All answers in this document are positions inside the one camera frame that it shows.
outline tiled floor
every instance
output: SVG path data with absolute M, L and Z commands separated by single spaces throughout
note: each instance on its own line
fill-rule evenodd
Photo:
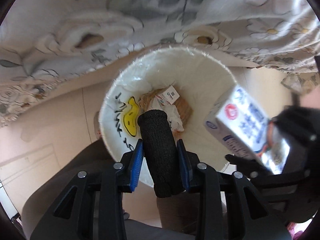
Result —
M 270 116 L 291 104 L 289 90 L 280 84 L 284 73 L 265 68 L 230 69 Z M 96 140 L 93 118 L 110 85 L 104 71 L 67 84 L 74 89 L 84 83 L 90 86 L 44 102 L 0 129 L 0 178 L 18 212 L 35 190 Z M 139 184 L 134 194 L 124 196 L 124 208 L 131 218 L 160 226 L 152 188 Z

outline white box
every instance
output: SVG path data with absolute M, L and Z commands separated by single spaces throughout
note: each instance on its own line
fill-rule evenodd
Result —
M 165 91 L 156 95 L 156 98 L 162 106 L 173 105 L 179 97 L 180 95 L 173 86 L 168 87 Z
M 224 93 L 204 120 L 206 129 L 234 155 L 256 159 L 280 174 L 289 146 L 257 102 L 239 85 Z

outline red logo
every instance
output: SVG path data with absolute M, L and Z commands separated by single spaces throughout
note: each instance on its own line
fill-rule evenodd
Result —
M 230 120 L 237 119 L 237 117 L 238 117 L 238 108 L 234 104 L 226 105 L 226 107 L 224 108 L 224 112 L 225 112 L 226 116 L 228 117 L 228 119 L 230 119 Z

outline white trash bin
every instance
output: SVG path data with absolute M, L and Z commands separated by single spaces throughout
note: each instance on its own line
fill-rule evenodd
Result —
M 186 150 L 217 171 L 224 171 L 228 166 L 224 156 L 229 151 L 205 129 L 203 121 L 215 101 L 235 84 L 228 68 L 198 49 L 169 46 L 145 52 L 116 78 L 105 96 L 99 123 L 108 151 L 120 161 L 125 152 L 133 150 L 141 138 L 137 125 L 140 96 L 174 85 L 193 109 L 181 133 Z M 153 186 L 145 159 L 140 181 Z

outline floral bedsheet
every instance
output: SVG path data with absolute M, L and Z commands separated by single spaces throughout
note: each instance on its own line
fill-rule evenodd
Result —
M 306 0 L 16 0 L 0 26 L 0 124 L 61 83 L 151 45 L 218 49 L 316 76 L 319 42 Z

